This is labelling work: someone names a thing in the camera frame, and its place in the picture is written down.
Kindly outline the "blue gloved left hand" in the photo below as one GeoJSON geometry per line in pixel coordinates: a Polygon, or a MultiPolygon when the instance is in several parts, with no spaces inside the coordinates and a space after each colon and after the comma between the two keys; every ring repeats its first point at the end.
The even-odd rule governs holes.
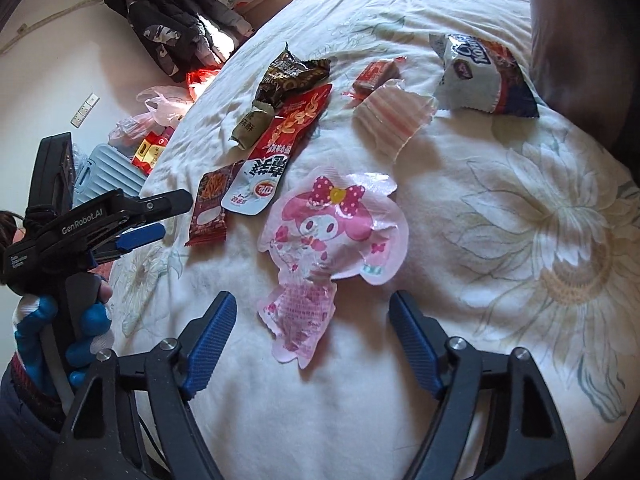
{"type": "Polygon", "coordinates": [[[58,394],[56,374],[64,372],[66,382],[79,388],[96,354],[114,342],[111,312],[107,301],[112,290],[94,273],[79,273],[65,283],[65,304],[51,296],[25,295],[13,313],[13,336],[18,369],[35,388],[53,398],[58,394]],[[70,336],[53,347],[42,343],[42,332],[63,314],[70,315],[70,336]]]}

